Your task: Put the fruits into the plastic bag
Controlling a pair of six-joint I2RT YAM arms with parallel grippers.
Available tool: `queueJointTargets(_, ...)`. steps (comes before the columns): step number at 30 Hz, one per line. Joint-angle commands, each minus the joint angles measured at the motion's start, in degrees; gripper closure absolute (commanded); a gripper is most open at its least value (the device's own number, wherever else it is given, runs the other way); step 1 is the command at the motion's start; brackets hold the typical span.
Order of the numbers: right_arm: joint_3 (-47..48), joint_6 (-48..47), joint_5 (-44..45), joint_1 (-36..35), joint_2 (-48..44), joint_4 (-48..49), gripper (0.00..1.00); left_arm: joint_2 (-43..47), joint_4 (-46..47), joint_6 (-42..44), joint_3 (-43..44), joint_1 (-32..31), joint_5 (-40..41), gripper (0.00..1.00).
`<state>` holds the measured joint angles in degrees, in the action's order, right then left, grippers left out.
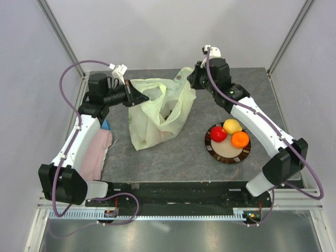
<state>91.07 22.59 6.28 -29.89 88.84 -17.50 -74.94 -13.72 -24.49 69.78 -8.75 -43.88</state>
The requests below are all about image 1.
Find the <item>green avocado print plastic bag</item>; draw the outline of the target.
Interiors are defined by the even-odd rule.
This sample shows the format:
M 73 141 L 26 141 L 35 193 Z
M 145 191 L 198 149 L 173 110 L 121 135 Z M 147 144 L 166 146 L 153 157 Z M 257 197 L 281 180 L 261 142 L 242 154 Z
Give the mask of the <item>green avocado print plastic bag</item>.
M 150 98 L 129 108 L 129 132 L 134 148 L 143 150 L 176 137 L 187 120 L 194 100 L 187 77 L 193 72 L 182 68 L 174 79 L 132 79 L 133 86 Z M 172 110 L 167 120 L 163 117 Z

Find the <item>yellow lemon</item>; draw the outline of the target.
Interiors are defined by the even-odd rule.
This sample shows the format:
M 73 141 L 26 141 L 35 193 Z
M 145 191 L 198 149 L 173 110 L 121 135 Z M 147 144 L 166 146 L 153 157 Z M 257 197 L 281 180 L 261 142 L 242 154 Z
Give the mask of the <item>yellow lemon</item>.
M 227 119 L 223 124 L 223 129 L 230 135 L 243 130 L 240 123 L 235 119 Z

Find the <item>red apple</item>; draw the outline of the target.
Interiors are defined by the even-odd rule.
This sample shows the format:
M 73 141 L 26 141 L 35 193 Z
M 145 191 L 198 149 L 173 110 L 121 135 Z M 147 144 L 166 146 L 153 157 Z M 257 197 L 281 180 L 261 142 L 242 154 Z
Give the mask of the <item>red apple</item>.
M 211 137 L 211 140 L 213 140 L 214 142 L 220 143 L 226 140 L 227 132 L 225 131 L 223 127 L 215 126 L 210 131 L 210 137 Z

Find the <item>orange fruit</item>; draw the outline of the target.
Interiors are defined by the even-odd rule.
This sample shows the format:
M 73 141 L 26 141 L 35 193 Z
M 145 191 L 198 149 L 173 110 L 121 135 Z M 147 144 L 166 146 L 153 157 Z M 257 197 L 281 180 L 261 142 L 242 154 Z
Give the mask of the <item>orange fruit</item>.
M 243 131 L 234 133 L 231 138 L 232 146 L 239 149 L 246 147 L 249 141 L 250 139 L 248 134 Z

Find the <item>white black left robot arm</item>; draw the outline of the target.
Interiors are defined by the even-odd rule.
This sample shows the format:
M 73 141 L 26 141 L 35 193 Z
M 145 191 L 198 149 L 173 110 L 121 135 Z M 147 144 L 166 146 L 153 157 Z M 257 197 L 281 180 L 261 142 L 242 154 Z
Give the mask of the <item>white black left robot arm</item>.
M 110 129 L 102 126 L 111 106 L 132 107 L 149 100 L 130 80 L 119 82 L 104 73 L 91 74 L 88 89 L 64 146 L 50 164 L 38 170 L 45 198 L 53 203 L 80 205 L 92 198 L 103 206 L 114 203 L 111 185 L 100 179 L 112 140 Z

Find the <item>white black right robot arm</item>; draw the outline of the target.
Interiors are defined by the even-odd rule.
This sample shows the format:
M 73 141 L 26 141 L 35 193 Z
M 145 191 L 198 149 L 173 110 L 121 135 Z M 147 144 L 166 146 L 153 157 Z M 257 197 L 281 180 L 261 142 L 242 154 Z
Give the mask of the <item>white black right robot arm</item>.
M 262 193 L 280 186 L 304 168 L 307 142 L 303 138 L 294 139 L 275 125 L 249 92 L 232 82 L 225 59 L 213 58 L 209 63 L 198 61 L 187 79 L 193 89 L 211 93 L 215 103 L 241 122 L 270 156 L 262 171 L 241 192 L 240 200 L 245 206 L 254 206 Z

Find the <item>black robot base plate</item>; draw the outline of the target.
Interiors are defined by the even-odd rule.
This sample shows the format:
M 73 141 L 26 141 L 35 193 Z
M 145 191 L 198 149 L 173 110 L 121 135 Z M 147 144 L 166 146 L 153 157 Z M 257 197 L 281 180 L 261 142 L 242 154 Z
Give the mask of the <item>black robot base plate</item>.
M 138 214 L 230 214 L 236 208 L 267 209 L 271 197 L 265 192 L 251 198 L 238 182 L 134 182 L 109 183 L 107 201 L 86 201 L 87 207 L 117 207 L 121 213 Z

